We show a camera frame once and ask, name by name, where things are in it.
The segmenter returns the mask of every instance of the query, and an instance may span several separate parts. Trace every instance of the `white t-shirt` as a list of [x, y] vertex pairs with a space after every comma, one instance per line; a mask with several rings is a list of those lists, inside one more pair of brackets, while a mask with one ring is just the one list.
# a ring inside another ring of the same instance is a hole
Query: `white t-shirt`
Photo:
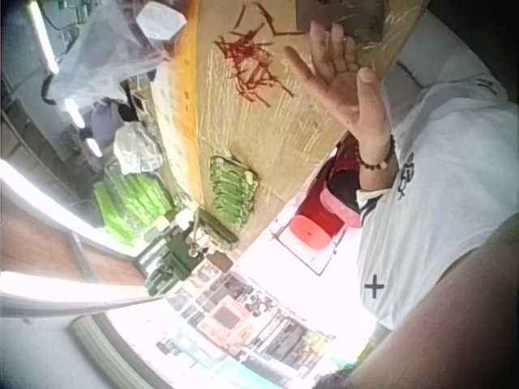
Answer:
[[436, 85], [393, 130], [391, 189], [358, 192], [364, 306], [389, 329], [517, 212], [517, 106], [491, 79]]

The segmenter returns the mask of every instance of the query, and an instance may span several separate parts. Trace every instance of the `green bundle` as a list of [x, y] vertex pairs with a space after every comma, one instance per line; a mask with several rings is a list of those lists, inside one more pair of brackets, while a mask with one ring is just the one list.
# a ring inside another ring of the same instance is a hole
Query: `green bundle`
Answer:
[[254, 206], [253, 197], [258, 187], [256, 174], [238, 162], [214, 156], [210, 161], [209, 175], [215, 215], [234, 226], [245, 225]]
[[[126, 245], [174, 208], [158, 180], [147, 173], [121, 175], [107, 169], [94, 185], [94, 195], [106, 230]], [[174, 205], [180, 211], [180, 204]]]

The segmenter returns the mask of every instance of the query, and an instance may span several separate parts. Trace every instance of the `hand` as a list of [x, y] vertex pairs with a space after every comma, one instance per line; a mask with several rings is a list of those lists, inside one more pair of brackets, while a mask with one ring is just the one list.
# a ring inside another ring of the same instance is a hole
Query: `hand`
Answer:
[[328, 33], [312, 22], [310, 45], [315, 73], [294, 48], [285, 47], [290, 68], [303, 87], [352, 133], [361, 149], [386, 147], [391, 128], [379, 81], [373, 70], [359, 70], [354, 39], [345, 37], [340, 24], [333, 24]]

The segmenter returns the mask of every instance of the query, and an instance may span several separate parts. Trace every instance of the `plastic bag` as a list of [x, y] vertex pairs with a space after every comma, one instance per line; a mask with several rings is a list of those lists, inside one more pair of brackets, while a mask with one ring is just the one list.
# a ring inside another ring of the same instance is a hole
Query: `plastic bag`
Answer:
[[152, 172], [162, 166], [161, 150], [140, 122], [127, 122], [115, 133], [114, 155], [122, 174]]
[[114, 2], [94, 8], [81, 35], [60, 63], [48, 97], [65, 110], [65, 99], [79, 109], [103, 97], [126, 100], [119, 83], [157, 68], [168, 59], [160, 41], [149, 40], [135, 21], [142, 5]]

